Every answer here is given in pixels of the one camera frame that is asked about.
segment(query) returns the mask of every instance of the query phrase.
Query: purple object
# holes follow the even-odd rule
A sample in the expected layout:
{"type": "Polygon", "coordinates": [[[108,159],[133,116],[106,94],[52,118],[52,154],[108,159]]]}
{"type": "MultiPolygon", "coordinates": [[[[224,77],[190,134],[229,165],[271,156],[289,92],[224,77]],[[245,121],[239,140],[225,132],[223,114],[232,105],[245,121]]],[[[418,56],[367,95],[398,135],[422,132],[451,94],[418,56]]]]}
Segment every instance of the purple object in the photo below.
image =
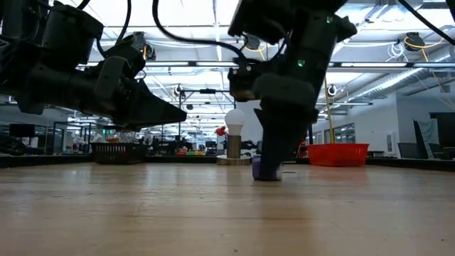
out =
{"type": "MultiPolygon", "coordinates": [[[[255,180],[261,181],[259,177],[259,170],[261,169],[261,156],[253,156],[252,159],[252,169],[253,169],[253,178],[255,180]]],[[[280,166],[278,170],[274,172],[273,179],[275,181],[281,181],[282,179],[282,167],[280,166]]]]}

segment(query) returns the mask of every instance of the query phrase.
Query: wooden table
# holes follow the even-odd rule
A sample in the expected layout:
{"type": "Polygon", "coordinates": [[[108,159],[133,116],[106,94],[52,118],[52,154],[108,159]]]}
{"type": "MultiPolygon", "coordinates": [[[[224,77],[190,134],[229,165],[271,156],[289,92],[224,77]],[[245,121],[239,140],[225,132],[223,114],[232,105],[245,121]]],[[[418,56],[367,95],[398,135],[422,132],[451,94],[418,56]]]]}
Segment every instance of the wooden table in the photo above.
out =
{"type": "Polygon", "coordinates": [[[1,170],[1,255],[455,254],[453,173],[286,165],[260,183],[250,170],[1,170]]]}

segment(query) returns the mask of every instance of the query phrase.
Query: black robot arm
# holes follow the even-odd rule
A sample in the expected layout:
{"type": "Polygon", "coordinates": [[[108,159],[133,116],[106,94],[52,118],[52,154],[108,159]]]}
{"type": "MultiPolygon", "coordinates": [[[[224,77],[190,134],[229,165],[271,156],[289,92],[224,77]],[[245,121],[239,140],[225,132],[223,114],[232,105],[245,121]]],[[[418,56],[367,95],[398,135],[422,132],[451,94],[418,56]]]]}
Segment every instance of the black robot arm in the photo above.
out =
{"type": "Polygon", "coordinates": [[[334,46],[357,30],[348,17],[335,12],[346,3],[337,1],[240,1],[228,33],[244,33],[275,44],[286,44],[284,54],[269,61],[231,69],[231,95],[240,101],[260,100],[255,110],[263,128],[259,177],[270,181],[289,152],[306,136],[319,111],[317,97],[326,76],[334,46]]]}
{"type": "Polygon", "coordinates": [[[1,5],[0,93],[22,112],[41,114],[45,105],[109,117],[127,129],[181,122],[186,113],[153,95],[135,79],[145,66],[136,35],[107,50],[95,67],[86,64],[103,25],[81,9],[54,1],[15,0],[1,5]]]}

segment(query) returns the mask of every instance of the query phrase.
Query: window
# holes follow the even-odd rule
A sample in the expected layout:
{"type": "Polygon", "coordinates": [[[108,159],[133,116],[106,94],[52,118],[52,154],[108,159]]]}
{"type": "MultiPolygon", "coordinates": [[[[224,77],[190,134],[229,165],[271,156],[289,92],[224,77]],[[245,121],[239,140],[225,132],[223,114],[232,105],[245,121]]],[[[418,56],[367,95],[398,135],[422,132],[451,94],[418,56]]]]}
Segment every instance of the window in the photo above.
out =
{"type": "MultiPolygon", "coordinates": [[[[335,143],[355,143],[355,125],[347,124],[333,129],[335,143]]],[[[330,143],[330,130],[324,131],[324,141],[330,143]]]]}
{"type": "Polygon", "coordinates": [[[323,144],[324,141],[322,140],[322,132],[314,132],[313,133],[313,144],[323,144]]]}

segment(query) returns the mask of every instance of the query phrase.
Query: plastic basket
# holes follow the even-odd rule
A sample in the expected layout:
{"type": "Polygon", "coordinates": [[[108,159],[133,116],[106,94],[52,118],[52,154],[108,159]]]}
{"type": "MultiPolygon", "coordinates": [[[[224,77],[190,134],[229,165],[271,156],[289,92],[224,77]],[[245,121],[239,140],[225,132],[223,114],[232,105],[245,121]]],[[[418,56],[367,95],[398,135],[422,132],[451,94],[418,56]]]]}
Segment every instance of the plastic basket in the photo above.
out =
{"type": "Polygon", "coordinates": [[[364,166],[369,144],[308,145],[310,164],[319,166],[364,166]]]}
{"type": "Polygon", "coordinates": [[[91,143],[99,164],[137,164],[145,160],[147,145],[130,143],[91,143]]]}

